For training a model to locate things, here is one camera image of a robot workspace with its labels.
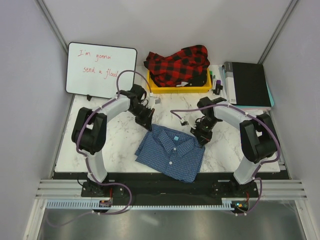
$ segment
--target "red plaid shirt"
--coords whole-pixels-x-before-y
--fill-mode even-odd
[[[163,57],[149,52],[144,66],[150,71],[150,76],[158,87],[176,87],[181,82],[187,82],[190,86],[192,79],[205,76],[204,81],[198,86],[203,86],[207,79],[208,51],[205,46],[195,45],[182,48],[177,53]]]

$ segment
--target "book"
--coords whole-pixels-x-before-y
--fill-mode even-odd
[[[262,64],[227,61],[223,76],[227,100],[231,104],[243,109],[261,110],[270,110],[275,104]]]

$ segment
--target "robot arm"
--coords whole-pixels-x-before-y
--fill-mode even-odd
[[[228,102],[222,97],[214,100],[204,97],[199,100],[197,106],[203,108],[215,104],[228,104]],[[196,122],[190,130],[201,146],[211,140],[212,128],[217,122],[225,121],[240,131],[241,149],[244,157],[233,176],[238,185],[251,182],[253,175],[260,167],[260,163],[277,151],[277,146],[272,137],[263,126],[230,107],[216,106],[203,109],[201,112],[204,117]],[[266,124],[277,137],[269,115],[264,113],[256,117]]]
[[[104,166],[102,148],[106,143],[107,123],[111,119],[122,112],[129,111],[135,116],[137,124],[148,131],[152,130],[151,123],[155,109],[142,104],[144,95],[147,96],[147,92],[136,84],[129,91],[121,90],[119,98],[96,113],[86,126],[80,139],[79,149],[88,155],[89,168],[99,182],[102,182],[108,174]],[[77,143],[80,131],[92,112],[92,109],[85,107],[79,110],[71,136],[74,143]],[[88,178],[94,181],[90,173]]]

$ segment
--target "yellow bin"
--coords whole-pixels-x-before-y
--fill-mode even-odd
[[[192,94],[192,93],[206,93],[212,89],[209,69],[206,70],[206,83],[203,86],[175,86],[175,87],[158,87],[150,77],[148,70],[146,79],[151,86],[154,94]]]

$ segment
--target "gray wall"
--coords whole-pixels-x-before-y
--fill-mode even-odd
[[[168,56],[203,44],[212,64],[258,62],[290,0],[44,0],[67,42]]]
[[[71,96],[66,54],[33,0],[0,8],[0,235],[21,239]]]
[[[320,226],[320,1],[301,0],[264,64],[290,173]]]

